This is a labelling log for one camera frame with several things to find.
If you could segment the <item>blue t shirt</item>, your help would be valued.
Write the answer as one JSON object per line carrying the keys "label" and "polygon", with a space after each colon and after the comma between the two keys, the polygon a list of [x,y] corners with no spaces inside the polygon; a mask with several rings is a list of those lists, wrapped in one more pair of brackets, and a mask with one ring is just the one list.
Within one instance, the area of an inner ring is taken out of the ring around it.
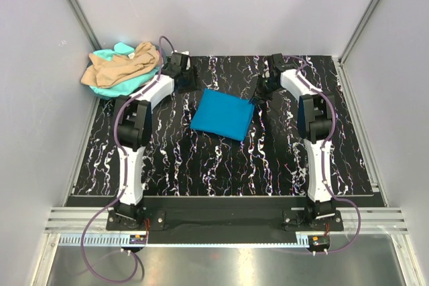
{"label": "blue t shirt", "polygon": [[253,117],[254,105],[248,100],[205,89],[190,128],[244,141]]}

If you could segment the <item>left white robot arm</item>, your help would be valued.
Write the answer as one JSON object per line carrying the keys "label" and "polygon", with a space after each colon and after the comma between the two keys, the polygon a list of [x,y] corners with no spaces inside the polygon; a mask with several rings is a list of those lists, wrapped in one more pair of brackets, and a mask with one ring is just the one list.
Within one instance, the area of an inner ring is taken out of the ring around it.
{"label": "left white robot arm", "polygon": [[115,100],[113,138],[119,154],[119,191],[110,206],[110,221],[145,222],[141,182],[143,152],[152,136],[152,111],[171,94],[199,89],[198,70],[188,52],[172,52],[170,59],[147,84]]}

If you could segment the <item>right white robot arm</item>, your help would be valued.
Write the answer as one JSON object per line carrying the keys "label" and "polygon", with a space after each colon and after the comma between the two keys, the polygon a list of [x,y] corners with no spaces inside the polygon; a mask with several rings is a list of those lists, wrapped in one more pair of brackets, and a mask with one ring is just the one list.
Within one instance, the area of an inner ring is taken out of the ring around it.
{"label": "right white robot arm", "polygon": [[295,226],[315,227],[335,216],[330,175],[330,150],[335,129],[333,96],[311,84],[300,68],[287,64],[282,54],[267,58],[267,71],[258,76],[250,102],[254,105],[272,99],[279,89],[289,91],[298,102],[298,133],[308,155],[306,206]]}

